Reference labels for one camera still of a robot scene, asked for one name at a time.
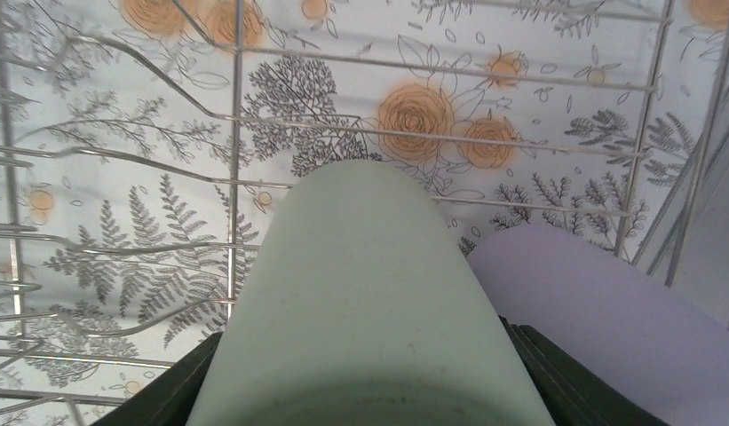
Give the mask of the metal wire dish rack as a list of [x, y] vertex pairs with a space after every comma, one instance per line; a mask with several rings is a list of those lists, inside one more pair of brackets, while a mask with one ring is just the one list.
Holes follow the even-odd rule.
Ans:
[[676, 267], [729, 1], [0, 1], [0, 425], [92, 425], [224, 329], [289, 189], [391, 165], [469, 255]]

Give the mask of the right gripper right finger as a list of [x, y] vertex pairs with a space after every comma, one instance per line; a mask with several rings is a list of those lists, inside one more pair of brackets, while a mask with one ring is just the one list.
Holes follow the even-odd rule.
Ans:
[[642, 425], [665, 422], [631, 402], [529, 325], [500, 321], [557, 425]]

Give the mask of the lavender tumbler cup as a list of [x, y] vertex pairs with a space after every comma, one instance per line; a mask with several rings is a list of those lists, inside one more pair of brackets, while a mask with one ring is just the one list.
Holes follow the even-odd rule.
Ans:
[[671, 425], [729, 425], [729, 332], [634, 266], [549, 225], [493, 234], [468, 263], [529, 325]]

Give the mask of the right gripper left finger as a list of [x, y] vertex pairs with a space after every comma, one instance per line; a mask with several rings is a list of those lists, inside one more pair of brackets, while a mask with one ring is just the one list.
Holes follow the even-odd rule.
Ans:
[[184, 426], [222, 336], [221, 332], [208, 336], [93, 426]]

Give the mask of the mint green tumbler cup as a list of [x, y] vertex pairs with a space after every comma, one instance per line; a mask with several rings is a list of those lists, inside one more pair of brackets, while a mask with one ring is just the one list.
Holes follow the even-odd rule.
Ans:
[[381, 162], [282, 199], [191, 425], [550, 425], [427, 192]]

